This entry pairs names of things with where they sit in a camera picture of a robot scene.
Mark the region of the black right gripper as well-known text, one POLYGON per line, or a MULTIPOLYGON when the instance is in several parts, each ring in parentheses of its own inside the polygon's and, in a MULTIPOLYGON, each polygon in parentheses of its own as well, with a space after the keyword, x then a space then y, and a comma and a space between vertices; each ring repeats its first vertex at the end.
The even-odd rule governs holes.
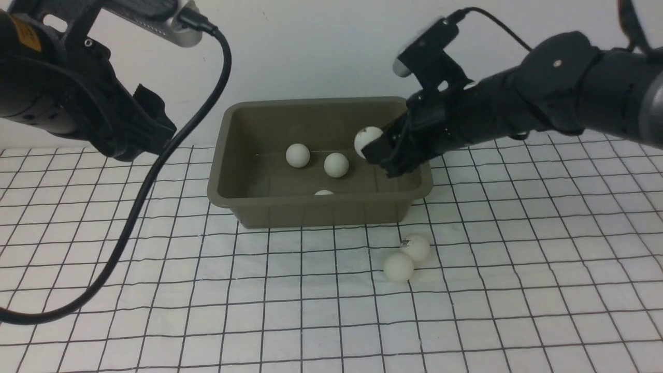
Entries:
POLYGON ((395 178, 448 151, 493 141, 498 137, 497 100, 496 83, 477 83, 416 100, 362 148, 362 155, 395 178))

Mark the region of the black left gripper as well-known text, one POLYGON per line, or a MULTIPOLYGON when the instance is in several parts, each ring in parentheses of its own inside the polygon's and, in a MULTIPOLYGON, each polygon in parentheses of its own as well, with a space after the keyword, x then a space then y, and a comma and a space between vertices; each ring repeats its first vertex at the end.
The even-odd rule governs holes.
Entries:
POLYGON ((130 162, 142 153, 161 155, 176 126, 158 94, 142 85, 130 93, 111 66, 107 47, 85 37, 65 40, 56 32, 54 73, 57 114, 52 134, 86 141, 106 157, 130 162))

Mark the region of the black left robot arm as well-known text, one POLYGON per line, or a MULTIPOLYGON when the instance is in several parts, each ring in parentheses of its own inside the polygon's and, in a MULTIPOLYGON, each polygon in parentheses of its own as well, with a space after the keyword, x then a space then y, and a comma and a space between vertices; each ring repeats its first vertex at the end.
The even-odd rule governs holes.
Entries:
POLYGON ((110 58, 87 36, 67 44, 59 31, 2 10, 2 119, 123 162, 159 155, 176 132, 163 100, 142 85, 130 93, 110 58))

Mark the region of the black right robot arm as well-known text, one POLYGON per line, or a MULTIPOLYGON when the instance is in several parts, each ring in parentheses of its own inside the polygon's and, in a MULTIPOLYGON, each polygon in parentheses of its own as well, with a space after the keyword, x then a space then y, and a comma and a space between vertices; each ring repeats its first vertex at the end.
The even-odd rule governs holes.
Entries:
POLYGON ((661 149, 661 71, 661 55, 555 35, 517 67, 416 98, 362 154, 393 178, 445 152, 531 131, 590 129, 661 149))

